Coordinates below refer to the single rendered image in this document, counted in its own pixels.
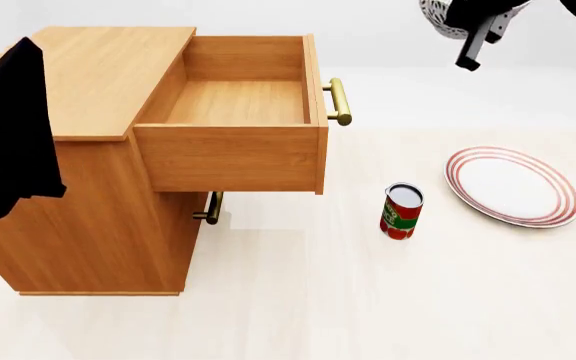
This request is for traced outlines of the wooden cabinet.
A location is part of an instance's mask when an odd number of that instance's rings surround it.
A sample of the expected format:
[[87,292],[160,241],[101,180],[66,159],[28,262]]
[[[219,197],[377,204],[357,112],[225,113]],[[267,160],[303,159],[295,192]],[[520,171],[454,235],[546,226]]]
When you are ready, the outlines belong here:
[[59,27],[35,33],[63,197],[0,219],[0,276],[23,296],[176,296],[205,206],[158,192],[133,131],[180,74],[192,27]]

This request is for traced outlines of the grey black right gripper finger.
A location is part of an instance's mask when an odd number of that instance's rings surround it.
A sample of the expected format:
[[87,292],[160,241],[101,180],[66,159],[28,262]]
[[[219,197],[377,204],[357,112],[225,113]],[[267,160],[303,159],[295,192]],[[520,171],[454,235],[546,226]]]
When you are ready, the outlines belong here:
[[494,17],[486,17],[468,30],[468,36],[464,41],[455,65],[468,71],[476,71],[480,67],[479,62],[477,62],[477,56],[486,41],[493,20]]
[[489,44],[496,44],[503,37],[507,26],[508,14],[499,14],[496,17],[492,17],[485,41]]

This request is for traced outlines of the open wooden drawer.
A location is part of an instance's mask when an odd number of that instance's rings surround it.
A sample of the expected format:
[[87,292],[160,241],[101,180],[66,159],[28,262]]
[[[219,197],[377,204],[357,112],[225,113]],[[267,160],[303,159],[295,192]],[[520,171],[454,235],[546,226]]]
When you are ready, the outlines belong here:
[[321,194],[328,119],[313,36],[193,36],[133,134],[156,191]]

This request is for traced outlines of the black bowl white pattern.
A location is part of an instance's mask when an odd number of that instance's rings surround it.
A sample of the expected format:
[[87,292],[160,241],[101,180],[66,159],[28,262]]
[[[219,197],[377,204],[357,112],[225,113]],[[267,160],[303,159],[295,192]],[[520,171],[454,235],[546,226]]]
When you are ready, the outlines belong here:
[[[444,24],[446,11],[451,2],[452,0],[419,0],[418,4],[423,16],[440,35],[452,40],[465,40],[468,36],[468,29],[451,28]],[[527,5],[509,11],[510,17],[515,17]]]

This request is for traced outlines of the tomato sauce can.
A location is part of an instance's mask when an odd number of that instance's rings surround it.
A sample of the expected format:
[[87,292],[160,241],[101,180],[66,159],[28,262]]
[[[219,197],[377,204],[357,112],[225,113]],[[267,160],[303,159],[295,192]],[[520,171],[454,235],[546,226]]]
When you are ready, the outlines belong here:
[[424,204],[424,195],[414,185],[397,182],[385,189],[380,229],[390,239],[409,239]]

